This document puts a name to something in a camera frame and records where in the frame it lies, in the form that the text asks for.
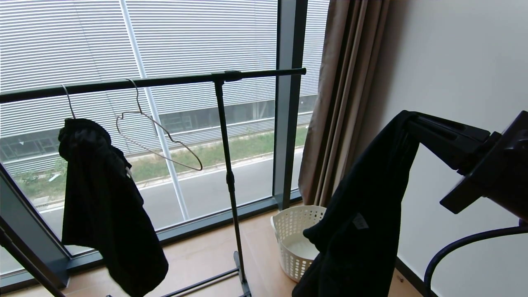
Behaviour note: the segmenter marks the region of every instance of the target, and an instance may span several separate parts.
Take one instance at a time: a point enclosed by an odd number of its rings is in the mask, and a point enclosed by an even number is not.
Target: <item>black baseboard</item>
[[[402,260],[400,260],[398,257],[396,258],[395,267],[407,279],[407,281],[409,281],[409,283],[411,283],[411,285],[415,287],[416,290],[418,290],[422,296],[426,295],[426,286],[423,283],[423,280],[419,278],[416,273],[414,273],[414,271],[405,265],[405,263],[402,262]],[[435,292],[433,292],[432,295],[433,297],[438,297]]]

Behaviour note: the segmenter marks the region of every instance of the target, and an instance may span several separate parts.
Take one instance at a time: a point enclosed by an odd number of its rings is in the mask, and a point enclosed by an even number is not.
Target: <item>white plastic basket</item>
[[[294,281],[299,282],[319,253],[303,235],[303,230],[317,224],[325,214],[321,206],[296,206],[271,217],[280,250],[280,266]]]

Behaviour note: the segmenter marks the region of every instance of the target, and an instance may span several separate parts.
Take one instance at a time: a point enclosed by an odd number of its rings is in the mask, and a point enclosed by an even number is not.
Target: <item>hanging black shirt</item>
[[[401,201],[419,142],[402,111],[355,161],[323,219],[303,234],[319,250],[292,296],[385,297],[400,236]]]
[[[110,135],[88,119],[66,119],[59,153],[68,162],[62,243],[99,252],[110,276],[132,297],[165,278],[168,262],[131,168]]]

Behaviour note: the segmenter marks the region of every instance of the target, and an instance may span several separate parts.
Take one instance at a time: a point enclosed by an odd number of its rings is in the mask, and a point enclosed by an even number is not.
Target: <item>grass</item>
[[[304,145],[306,140],[307,129],[305,127],[298,127],[295,146]],[[232,137],[229,139],[229,150],[231,161],[245,159],[252,156],[262,155],[273,152],[274,149],[274,134],[273,132],[253,134],[247,136]],[[218,165],[224,163],[224,151],[221,142],[212,144],[203,144],[192,147],[192,150],[200,160],[204,167]],[[180,163],[187,164],[193,167],[199,167],[198,161],[187,150],[179,150],[171,154],[173,160]],[[135,159],[130,159],[132,164],[132,174],[136,183],[153,178],[161,178],[169,175],[165,159],[159,156],[147,156]],[[190,169],[176,165],[178,173],[187,172]],[[61,173],[53,181],[48,180],[55,175]],[[66,163],[59,159],[55,169],[46,172],[34,173],[28,172],[15,176],[15,180],[22,192],[30,199],[34,200],[39,197],[51,196],[53,199],[62,199],[64,196],[64,188],[66,186]]]

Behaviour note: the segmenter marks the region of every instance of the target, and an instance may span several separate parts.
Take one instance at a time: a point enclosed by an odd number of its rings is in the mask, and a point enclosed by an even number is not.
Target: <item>floor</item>
[[[271,229],[270,217],[277,211],[245,220],[241,223],[242,250],[247,278],[254,297],[291,296],[295,282],[280,268],[278,247]],[[235,268],[236,250],[232,227],[215,231],[165,247],[169,272],[165,280],[148,297],[159,297],[208,277]],[[70,278],[63,290],[68,297],[127,296],[108,276],[105,268],[98,268]],[[216,283],[186,296],[240,296],[242,289],[237,277]],[[33,287],[8,294],[9,297],[51,296],[42,287]],[[398,272],[394,271],[389,297],[419,297],[418,291]]]

